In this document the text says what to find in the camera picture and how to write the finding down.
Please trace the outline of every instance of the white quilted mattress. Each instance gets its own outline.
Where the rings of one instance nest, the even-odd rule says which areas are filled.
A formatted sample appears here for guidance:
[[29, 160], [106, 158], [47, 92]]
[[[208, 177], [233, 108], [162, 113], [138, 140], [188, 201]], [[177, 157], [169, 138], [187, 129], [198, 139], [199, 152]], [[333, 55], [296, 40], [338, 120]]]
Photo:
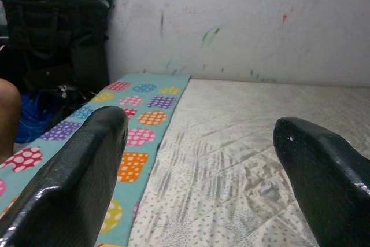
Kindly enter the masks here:
[[317, 246], [276, 157], [274, 124], [312, 121], [370, 157], [369, 99], [370, 89], [191, 80], [128, 246]]

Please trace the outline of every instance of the teal blanket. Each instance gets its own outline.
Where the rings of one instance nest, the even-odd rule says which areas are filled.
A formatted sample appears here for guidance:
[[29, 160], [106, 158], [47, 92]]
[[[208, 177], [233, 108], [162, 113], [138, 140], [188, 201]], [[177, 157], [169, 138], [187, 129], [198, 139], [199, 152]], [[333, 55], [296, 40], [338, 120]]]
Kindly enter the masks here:
[[189, 76], [129, 74], [0, 165], [0, 209], [14, 203], [29, 180], [96, 109], [115, 105], [129, 117], [127, 145], [97, 246], [126, 246], [157, 149]]

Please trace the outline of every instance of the knee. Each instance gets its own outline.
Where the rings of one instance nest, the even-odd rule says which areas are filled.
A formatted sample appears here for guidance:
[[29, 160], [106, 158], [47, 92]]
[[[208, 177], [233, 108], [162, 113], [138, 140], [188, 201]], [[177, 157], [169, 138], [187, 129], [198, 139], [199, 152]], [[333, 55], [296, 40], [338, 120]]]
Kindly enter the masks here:
[[0, 78], [0, 106], [8, 109], [20, 109], [21, 95], [16, 86]]

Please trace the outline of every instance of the pink polka dot square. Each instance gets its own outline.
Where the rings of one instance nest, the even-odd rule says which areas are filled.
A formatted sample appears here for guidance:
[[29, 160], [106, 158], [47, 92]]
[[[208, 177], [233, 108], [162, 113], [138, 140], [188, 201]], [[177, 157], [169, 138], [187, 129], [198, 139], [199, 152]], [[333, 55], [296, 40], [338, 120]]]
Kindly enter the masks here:
[[137, 147], [152, 142], [156, 138], [153, 130], [148, 128], [133, 128], [128, 130], [127, 146]]
[[137, 106], [143, 103], [143, 99], [138, 95], [133, 97], [127, 97], [120, 100], [119, 104], [131, 104], [132, 106]]
[[6, 191], [6, 183], [3, 179], [0, 179], [0, 197], [5, 193]]
[[131, 85], [130, 82], [117, 81], [117, 82], [114, 82], [106, 86], [105, 88], [108, 90], [113, 90], [113, 91], [122, 91], [122, 90], [125, 90], [130, 85]]
[[134, 108], [123, 108], [123, 111], [126, 113], [127, 117], [131, 119], [136, 114], [136, 109]]
[[25, 148], [9, 157], [0, 165], [0, 169], [11, 165], [13, 172], [20, 172], [39, 164], [41, 160], [42, 153], [39, 147]]

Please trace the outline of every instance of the white wall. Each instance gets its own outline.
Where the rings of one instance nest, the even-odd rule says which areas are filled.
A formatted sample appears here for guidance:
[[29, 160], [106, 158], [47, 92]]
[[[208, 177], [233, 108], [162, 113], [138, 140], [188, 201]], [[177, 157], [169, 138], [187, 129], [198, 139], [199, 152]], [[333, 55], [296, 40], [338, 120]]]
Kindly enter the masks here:
[[115, 0], [109, 37], [112, 80], [149, 71], [370, 86], [369, 0]]

